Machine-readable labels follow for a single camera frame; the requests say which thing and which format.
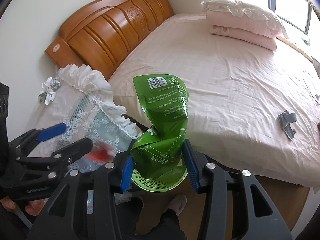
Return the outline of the red wrapper piece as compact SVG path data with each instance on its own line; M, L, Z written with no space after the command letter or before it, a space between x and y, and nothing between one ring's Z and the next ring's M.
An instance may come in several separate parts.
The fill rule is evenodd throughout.
M114 146L106 142L97 141L91 152L86 154L85 157L92 161L106 163L112 161L117 153L118 150Z

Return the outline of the green wrapper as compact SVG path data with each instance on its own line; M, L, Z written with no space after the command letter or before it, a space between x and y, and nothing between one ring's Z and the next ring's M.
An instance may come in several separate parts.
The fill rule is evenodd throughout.
M133 78L140 106L151 127L137 138L131 155L145 179L173 182L185 173L182 144L188 124L189 94L184 82L170 74Z

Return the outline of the crumpled silver paper trash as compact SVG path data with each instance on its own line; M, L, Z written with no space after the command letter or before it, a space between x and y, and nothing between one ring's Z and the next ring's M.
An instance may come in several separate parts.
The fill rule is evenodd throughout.
M48 106L56 97L56 91L61 86L61 79L59 76L49 77L42 83L42 91L39 93L37 99L38 103Z

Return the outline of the green mesh trash bin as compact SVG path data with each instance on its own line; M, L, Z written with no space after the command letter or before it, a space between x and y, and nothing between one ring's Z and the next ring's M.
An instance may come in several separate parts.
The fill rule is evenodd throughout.
M133 170L131 179L141 189L153 192L153 193L164 193L178 187L185 178L188 172L184 165L176 166L172 171L165 173L158 179L147 179L136 170Z

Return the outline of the pink slipper foot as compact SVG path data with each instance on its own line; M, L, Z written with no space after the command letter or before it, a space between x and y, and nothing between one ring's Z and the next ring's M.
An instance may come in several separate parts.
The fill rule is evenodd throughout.
M172 210L179 216L187 205L187 197L184 194L176 195L167 205L167 210Z

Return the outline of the bed with pink sheet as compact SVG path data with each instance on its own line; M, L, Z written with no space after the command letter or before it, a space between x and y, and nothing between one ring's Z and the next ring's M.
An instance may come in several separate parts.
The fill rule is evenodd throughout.
M270 51L212 35L204 15L178 14L145 38L110 78L115 103L149 126L133 86L133 78L145 74L184 81L193 148L257 175L292 228L309 188L319 188L319 78L313 64L283 42ZM293 140L277 120L285 110L297 117Z

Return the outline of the grey clip on bed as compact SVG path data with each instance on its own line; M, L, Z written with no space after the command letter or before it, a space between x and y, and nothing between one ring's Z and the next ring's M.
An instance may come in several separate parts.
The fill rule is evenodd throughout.
M296 130L291 127L292 123L297 121L295 113L289 113L287 110L279 114L277 120L280 124L282 131L286 134L289 140L293 140L296 134Z

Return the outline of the wooden headboard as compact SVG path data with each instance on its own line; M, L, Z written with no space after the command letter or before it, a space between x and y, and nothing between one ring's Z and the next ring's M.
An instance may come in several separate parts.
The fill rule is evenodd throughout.
M85 64L109 79L173 14L168 0L95 0L65 20L45 54L59 68Z

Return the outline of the folded pink quilt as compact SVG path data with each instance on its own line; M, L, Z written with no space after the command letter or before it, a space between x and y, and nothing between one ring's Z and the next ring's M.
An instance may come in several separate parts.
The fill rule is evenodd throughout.
M209 32L213 35L227 36L243 40L271 51L276 51L277 30L271 30L265 22L234 16L230 12L207 11Z

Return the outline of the white frilled pillow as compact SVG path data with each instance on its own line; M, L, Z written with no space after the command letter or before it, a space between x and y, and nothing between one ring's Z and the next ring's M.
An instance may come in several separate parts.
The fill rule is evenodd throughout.
M212 25L242 29L269 38L288 38L285 27L273 11L249 0L209 0L201 5Z

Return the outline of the dark framed window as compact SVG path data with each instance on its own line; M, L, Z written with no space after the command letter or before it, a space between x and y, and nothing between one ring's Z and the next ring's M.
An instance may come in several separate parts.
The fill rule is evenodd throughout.
M307 0L268 0L268 8L305 35L309 32L311 6Z

